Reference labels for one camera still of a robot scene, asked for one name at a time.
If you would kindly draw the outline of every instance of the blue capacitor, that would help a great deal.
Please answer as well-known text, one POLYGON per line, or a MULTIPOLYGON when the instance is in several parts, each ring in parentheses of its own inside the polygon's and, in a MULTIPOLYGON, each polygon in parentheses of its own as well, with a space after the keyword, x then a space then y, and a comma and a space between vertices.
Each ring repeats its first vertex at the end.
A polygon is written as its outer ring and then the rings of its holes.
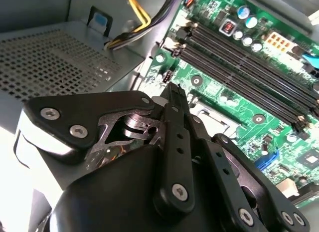
POLYGON ((237 15, 239 19, 246 19, 250 14, 250 9, 247 6, 241 6, 237 10, 237 15))
POLYGON ((247 28, 254 28, 258 24, 258 19, 255 16, 250 16, 246 19, 245 25, 247 28))

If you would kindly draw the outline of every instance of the small black chip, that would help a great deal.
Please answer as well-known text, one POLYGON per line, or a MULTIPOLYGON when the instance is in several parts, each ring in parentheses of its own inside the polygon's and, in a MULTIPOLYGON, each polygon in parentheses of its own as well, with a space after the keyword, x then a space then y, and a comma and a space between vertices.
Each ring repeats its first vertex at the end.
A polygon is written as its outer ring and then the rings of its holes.
POLYGON ((319 166, 319 153, 311 149, 297 158, 297 161, 313 170, 319 166))
POLYGON ((264 137, 264 141, 265 141, 266 143, 270 143, 272 140, 273 140, 273 137, 270 136, 270 135, 267 135, 267 136, 264 137))
POLYGON ((259 146, 257 146, 257 145, 254 144, 254 145, 251 146, 251 149, 254 150, 254 151, 256 151, 256 150, 259 149, 259 146))
POLYGON ((284 129, 283 129, 281 126, 279 126, 279 127, 276 128, 276 131, 277 131, 278 133, 281 133, 283 130, 284 130, 284 129))

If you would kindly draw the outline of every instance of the white connector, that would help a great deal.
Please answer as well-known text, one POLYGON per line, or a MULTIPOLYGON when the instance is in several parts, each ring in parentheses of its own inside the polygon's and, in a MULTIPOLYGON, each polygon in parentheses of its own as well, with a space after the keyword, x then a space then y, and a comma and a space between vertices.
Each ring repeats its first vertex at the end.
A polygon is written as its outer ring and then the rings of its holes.
POLYGON ((281 36, 279 33, 273 31, 265 40, 265 45, 269 49, 275 49, 281 53, 287 53, 291 51, 296 44, 288 40, 284 36, 281 36))

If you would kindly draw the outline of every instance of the capacitor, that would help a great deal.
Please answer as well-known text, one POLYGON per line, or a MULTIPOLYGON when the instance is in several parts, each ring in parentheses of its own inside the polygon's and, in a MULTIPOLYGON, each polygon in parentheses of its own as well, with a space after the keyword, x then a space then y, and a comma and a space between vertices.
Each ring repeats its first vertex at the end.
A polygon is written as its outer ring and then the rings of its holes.
POLYGON ((290 134, 287 136, 287 141, 290 143, 294 143, 298 140, 297 136, 294 134, 290 134))
POLYGON ((250 14, 250 9, 247 6, 241 6, 237 10, 237 15, 239 19, 246 19, 250 14))
POLYGON ((304 177, 304 176, 299 177, 299 183, 300 183, 302 186, 305 186, 305 185, 308 183, 307 178, 304 177))
POLYGON ((256 41, 251 45, 251 49, 254 52, 260 52, 263 49, 263 45, 259 41, 256 41))
POLYGON ((267 144, 262 144, 261 145, 261 154, 263 155, 263 156, 266 156, 266 155, 268 155, 268 145, 267 144))
POLYGON ((233 37, 234 37, 235 40, 240 40, 240 39, 243 38, 243 36, 244 36, 244 33, 241 30, 237 30, 233 34, 233 37))
POLYGON ((244 46, 250 46, 253 43, 253 39, 251 36, 246 35, 243 37, 242 42, 244 46))
POLYGON ((255 16, 250 16, 246 19, 245 25, 247 28, 254 28, 258 23, 258 19, 255 16))
POLYGON ((222 93, 220 94, 219 101, 220 101, 220 102, 223 102, 223 103, 226 103, 226 102, 228 101, 228 95, 227 95, 227 93, 222 92, 222 93))

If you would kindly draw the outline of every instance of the circuit board chip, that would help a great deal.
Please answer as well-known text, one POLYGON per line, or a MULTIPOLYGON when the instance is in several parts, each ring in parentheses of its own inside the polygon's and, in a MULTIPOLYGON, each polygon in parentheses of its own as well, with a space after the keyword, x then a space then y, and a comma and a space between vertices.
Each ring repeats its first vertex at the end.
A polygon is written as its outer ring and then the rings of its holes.
POLYGON ((307 151, 297 158, 297 161, 311 170, 319 166, 319 153, 315 149, 307 151))
POLYGON ((220 26, 219 31, 226 36, 231 36, 234 33, 236 27, 237 23, 227 18, 225 22, 220 26))

